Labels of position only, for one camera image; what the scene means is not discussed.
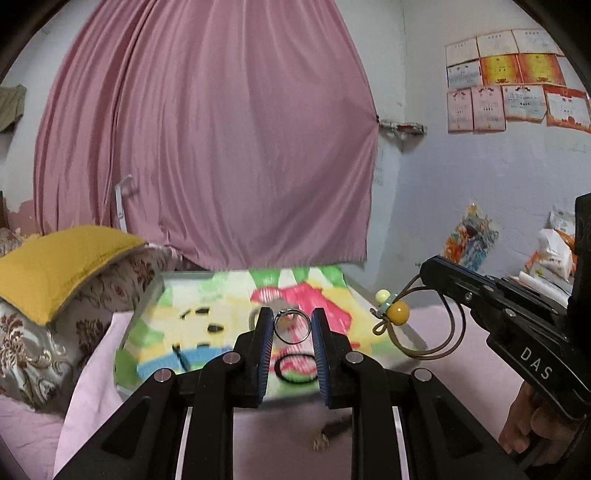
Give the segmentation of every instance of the curtain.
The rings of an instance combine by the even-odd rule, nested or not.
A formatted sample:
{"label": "curtain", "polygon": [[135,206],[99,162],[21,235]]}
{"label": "curtain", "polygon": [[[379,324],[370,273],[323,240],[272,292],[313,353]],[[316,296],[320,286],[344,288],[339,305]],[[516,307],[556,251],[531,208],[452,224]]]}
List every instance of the curtain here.
{"label": "curtain", "polygon": [[47,233],[128,228],[212,270],[362,261],[378,126],[333,0],[105,0],[37,138]]}

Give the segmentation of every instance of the metal screw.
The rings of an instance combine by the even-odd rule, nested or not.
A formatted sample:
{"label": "metal screw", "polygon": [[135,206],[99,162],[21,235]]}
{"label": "metal screw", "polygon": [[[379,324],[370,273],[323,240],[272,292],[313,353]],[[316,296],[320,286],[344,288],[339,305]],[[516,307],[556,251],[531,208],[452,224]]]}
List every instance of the metal screw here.
{"label": "metal screw", "polygon": [[241,357],[238,352],[228,352],[222,357],[222,360],[228,365],[233,365],[237,364],[240,361],[240,358]]}
{"label": "metal screw", "polygon": [[345,359],[351,364],[360,364],[363,361],[363,354],[359,352],[349,352]]}
{"label": "metal screw", "polygon": [[429,370],[427,370],[426,368],[417,368],[414,371],[413,375],[414,375],[414,378],[416,378],[417,380],[419,380],[421,382],[428,382],[433,377],[433,374]]}
{"label": "metal screw", "polygon": [[168,368],[161,368],[154,372],[154,380],[156,382],[164,383],[171,379],[173,373]]}

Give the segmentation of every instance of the wall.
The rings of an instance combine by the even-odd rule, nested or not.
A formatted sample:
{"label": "wall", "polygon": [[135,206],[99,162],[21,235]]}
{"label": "wall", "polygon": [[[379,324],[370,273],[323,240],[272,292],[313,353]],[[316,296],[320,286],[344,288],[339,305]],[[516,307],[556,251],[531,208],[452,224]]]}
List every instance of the wall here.
{"label": "wall", "polygon": [[[0,137],[0,188],[11,224],[32,229],[35,139],[60,63],[99,0],[71,0],[27,45],[3,86],[28,89],[25,114],[14,137]],[[403,120],[405,111],[404,19],[400,0],[336,0],[363,61],[379,115]],[[382,137],[372,189],[368,261],[344,270],[368,290],[374,288],[396,192],[401,152]]]}
{"label": "wall", "polygon": [[507,132],[447,133],[444,46],[534,21],[511,0],[403,0],[407,118],[428,134],[405,152],[378,284],[399,290],[438,254],[475,200],[501,226],[481,271],[515,274],[537,246],[552,205],[591,190],[591,135],[526,122]]}
{"label": "wall", "polygon": [[71,0],[27,44],[2,86],[27,87],[25,112],[12,139],[0,141],[0,185],[14,226],[31,230],[35,140],[53,80],[82,25],[100,0]]}
{"label": "wall", "polygon": [[[405,119],[406,77],[404,16],[400,0],[336,0],[363,62],[381,118]],[[372,291],[388,236],[398,170],[400,146],[380,136],[372,210],[368,229],[368,259],[364,265],[343,265],[344,272]]]}

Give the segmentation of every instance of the yellow cushion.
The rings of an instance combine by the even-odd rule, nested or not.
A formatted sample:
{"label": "yellow cushion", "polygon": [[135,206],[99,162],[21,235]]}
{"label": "yellow cushion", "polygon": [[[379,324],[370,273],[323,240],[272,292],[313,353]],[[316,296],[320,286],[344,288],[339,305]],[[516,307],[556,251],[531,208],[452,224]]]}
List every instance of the yellow cushion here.
{"label": "yellow cushion", "polygon": [[104,226],[32,238],[0,258],[0,297],[45,325],[91,275],[145,242]]}

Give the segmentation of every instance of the metal ring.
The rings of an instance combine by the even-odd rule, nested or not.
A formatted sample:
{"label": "metal ring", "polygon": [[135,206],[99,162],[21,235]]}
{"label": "metal ring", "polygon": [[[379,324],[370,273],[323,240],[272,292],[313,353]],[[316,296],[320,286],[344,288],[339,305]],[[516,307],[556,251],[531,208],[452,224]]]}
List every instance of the metal ring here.
{"label": "metal ring", "polygon": [[290,384],[294,384],[294,385],[306,385],[308,383],[314,383],[316,380],[318,380],[318,372],[316,372],[316,375],[314,375],[313,377],[310,377],[306,380],[297,381],[297,380],[290,380],[289,378],[284,377],[283,373],[281,372],[281,362],[283,360],[285,360],[286,358],[290,358],[292,356],[311,358],[312,360],[316,361],[316,357],[314,355],[312,355],[311,353],[288,353],[282,357],[279,357],[275,361],[275,375],[277,376],[277,378],[279,378],[280,380],[283,380],[286,383],[290,383]]}
{"label": "metal ring", "polygon": [[[304,317],[304,319],[306,320],[306,323],[308,324],[308,332],[306,333],[305,337],[302,338],[302,340],[298,340],[297,342],[288,342],[287,340],[283,339],[281,335],[279,335],[279,333],[277,332],[277,323],[279,322],[279,320],[281,320],[283,317],[287,315],[299,315],[300,317]],[[275,322],[273,323],[273,331],[275,332],[275,335],[277,335],[277,338],[281,340],[283,343],[286,343],[288,345],[298,345],[310,336],[312,332],[312,322],[310,321],[310,317],[308,317],[300,309],[284,309],[280,310],[275,316]]]}

